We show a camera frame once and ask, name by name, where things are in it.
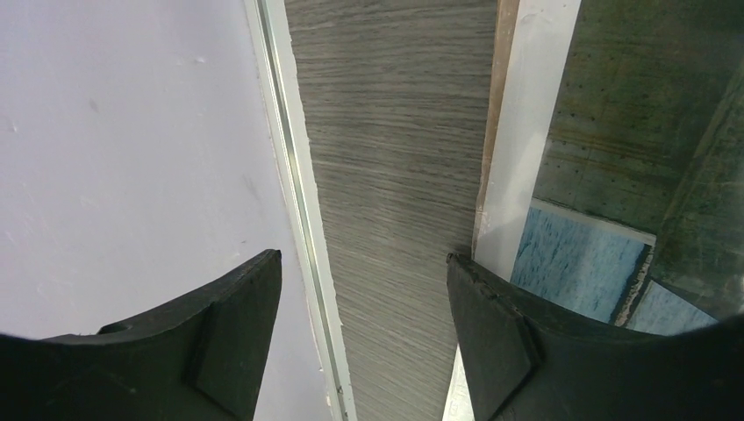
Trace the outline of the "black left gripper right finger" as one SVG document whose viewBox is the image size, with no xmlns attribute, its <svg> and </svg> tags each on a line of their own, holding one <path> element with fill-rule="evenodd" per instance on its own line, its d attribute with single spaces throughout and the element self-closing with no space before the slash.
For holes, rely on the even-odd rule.
<svg viewBox="0 0 744 421">
<path fill-rule="evenodd" d="M 662 336 L 598 322 L 447 258 L 478 420 L 740 420 L 743 319 Z"/>
</svg>

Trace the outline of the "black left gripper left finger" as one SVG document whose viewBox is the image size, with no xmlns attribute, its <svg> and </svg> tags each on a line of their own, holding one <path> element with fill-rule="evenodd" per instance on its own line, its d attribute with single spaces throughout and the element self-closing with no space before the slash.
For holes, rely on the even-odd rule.
<svg viewBox="0 0 744 421">
<path fill-rule="evenodd" d="M 1 338 L 4 420 L 250 420 L 282 290 L 268 249 L 92 335 Z"/>
</svg>

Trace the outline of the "building and sky photo print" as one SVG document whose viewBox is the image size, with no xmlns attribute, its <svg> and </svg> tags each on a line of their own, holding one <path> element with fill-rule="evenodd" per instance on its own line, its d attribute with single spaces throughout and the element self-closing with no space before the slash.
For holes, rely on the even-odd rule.
<svg viewBox="0 0 744 421">
<path fill-rule="evenodd" d="M 587 318 L 743 319 L 742 2 L 520 1 L 483 222 L 461 255 Z"/>
</svg>

